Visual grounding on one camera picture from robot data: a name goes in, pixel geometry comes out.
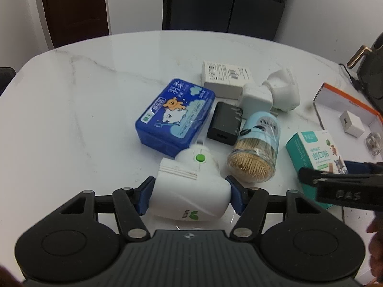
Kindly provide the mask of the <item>person right hand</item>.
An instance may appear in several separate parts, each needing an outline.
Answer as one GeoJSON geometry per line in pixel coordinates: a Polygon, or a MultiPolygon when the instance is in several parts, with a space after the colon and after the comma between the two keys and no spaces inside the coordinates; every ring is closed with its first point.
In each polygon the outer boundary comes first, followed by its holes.
{"type": "Polygon", "coordinates": [[[382,282],[382,212],[375,211],[375,217],[366,231],[374,234],[368,246],[371,273],[378,282],[382,282]]]}

